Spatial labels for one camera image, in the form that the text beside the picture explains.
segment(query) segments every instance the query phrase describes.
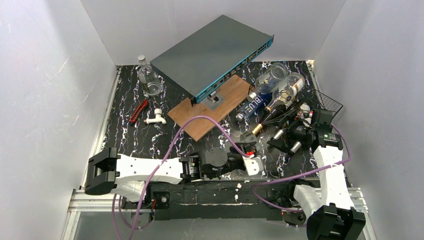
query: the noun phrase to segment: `bottle label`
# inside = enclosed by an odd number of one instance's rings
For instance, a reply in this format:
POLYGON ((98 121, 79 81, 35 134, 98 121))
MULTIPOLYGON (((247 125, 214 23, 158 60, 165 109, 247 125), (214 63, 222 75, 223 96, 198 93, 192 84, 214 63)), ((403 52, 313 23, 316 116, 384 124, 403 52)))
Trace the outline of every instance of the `bottle label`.
POLYGON ((260 96, 257 96, 253 101, 246 102, 243 105, 244 111, 248 116, 252 115, 255 110, 264 102, 264 99, 260 96))

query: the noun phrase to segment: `glass bottle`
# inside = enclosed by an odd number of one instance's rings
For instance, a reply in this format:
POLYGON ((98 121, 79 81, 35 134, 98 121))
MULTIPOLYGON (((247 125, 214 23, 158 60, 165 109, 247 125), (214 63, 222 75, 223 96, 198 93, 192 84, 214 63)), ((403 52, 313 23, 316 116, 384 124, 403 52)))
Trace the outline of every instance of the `glass bottle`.
POLYGON ((270 94, 274 87, 284 80, 289 71, 281 62, 273 63, 262 75, 254 81, 255 90, 247 96, 247 100, 252 102, 259 94, 270 94))
POLYGON ((297 72, 290 73, 287 78, 280 82, 272 90, 271 103, 265 107, 265 111, 271 113, 277 106, 290 107, 296 95, 305 85, 305 78, 297 72))
POLYGON ((144 55, 138 56, 140 68, 138 69, 138 80, 143 87, 144 96, 156 96, 164 90, 161 79, 158 74, 153 71, 152 66, 147 64, 144 55))

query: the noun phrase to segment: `white wall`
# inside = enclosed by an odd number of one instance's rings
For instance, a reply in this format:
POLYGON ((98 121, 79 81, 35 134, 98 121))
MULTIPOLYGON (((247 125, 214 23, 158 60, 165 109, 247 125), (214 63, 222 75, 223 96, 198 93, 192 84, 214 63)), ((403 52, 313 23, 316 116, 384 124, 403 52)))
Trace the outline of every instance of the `white wall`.
POLYGON ((315 59, 378 239, 423 239, 424 2, 347 0, 315 59))
POLYGON ((0 239, 60 239, 116 74, 79 0, 0 4, 0 239))
POLYGON ((346 0, 81 0, 116 65, 151 60, 224 14, 269 35, 257 61, 314 59, 346 0))

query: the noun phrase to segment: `table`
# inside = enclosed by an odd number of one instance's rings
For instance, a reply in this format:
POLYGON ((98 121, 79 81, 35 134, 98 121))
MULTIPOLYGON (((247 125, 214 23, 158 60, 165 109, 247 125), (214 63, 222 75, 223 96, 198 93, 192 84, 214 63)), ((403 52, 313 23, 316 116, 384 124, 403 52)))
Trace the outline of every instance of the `table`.
MULTIPOLYGON (((308 66, 305 61, 281 61, 291 72, 302 74, 306 84, 313 86, 308 66)), ((253 83, 255 79, 267 70, 274 62, 251 62, 237 72, 242 79, 253 83)), ((163 92, 148 99, 149 106, 140 114, 140 119, 135 125, 130 125, 130 117, 145 99, 143 90, 137 79, 138 65, 127 65, 121 67, 110 116, 102 144, 102 148, 115 147, 119 154, 135 158, 163 158, 168 150, 170 142, 177 130, 180 128, 167 116, 172 108, 179 104, 187 95, 178 91, 170 83, 162 80, 163 92), (147 117, 154 118, 154 109, 160 108, 167 121, 146 125, 143 120, 147 117)), ((261 114, 252 115, 246 121, 236 120, 237 107, 227 115, 219 124, 235 140, 240 140, 240 135, 255 127, 261 114)), ((270 148, 267 141, 277 131, 275 127, 266 127, 258 134, 260 149, 263 154, 264 171, 262 174, 248 176, 245 171, 234 170, 222 176, 225 180, 254 180, 254 179, 276 179, 301 174, 317 168, 315 159, 311 156, 309 148, 300 149, 294 156, 288 157, 275 148, 270 148)), ((172 149, 170 158, 185 156, 193 152, 208 150, 214 147, 229 149, 228 140, 214 127, 198 142, 195 142, 187 134, 178 136, 175 147, 172 149)))

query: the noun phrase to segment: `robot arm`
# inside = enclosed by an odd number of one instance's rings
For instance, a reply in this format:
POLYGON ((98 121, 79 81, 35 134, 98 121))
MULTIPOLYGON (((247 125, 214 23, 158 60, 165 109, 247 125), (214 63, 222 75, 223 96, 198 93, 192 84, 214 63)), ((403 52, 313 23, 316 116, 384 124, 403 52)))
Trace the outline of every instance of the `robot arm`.
POLYGON ((299 119, 284 129, 283 139, 268 144, 294 155, 301 147, 311 148, 318 168, 332 166, 319 172, 321 199, 315 188, 295 183, 293 198, 306 215, 306 232, 310 240, 356 240, 365 225, 365 215, 355 210, 345 181, 344 167, 336 165, 343 156, 340 135, 332 133, 332 113, 315 109, 310 126, 299 119))
POLYGON ((216 147, 190 156, 167 159, 162 165, 161 159, 130 157, 118 154, 117 149, 111 147, 89 159, 85 193, 88 195, 116 193, 131 202, 138 202, 144 181, 158 165, 159 169, 151 181, 170 184, 214 179, 236 169, 246 171, 249 176, 262 172, 264 168, 262 160, 259 156, 255 156, 255 142, 237 143, 237 145, 250 157, 241 156, 233 148, 230 148, 230 152, 225 152, 216 147))
MULTIPOLYGON (((334 146, 318 148, 313 153, 317 166, 334 165, 342 160, 343 151, 334 146)), ((315 188, 296 185, 293 197, 306 215, 308 239, 356 240, 365 225, 365 215, 355 210, 346 187, 344 167, 334 165, 319 172, 321 199, 315 188)))

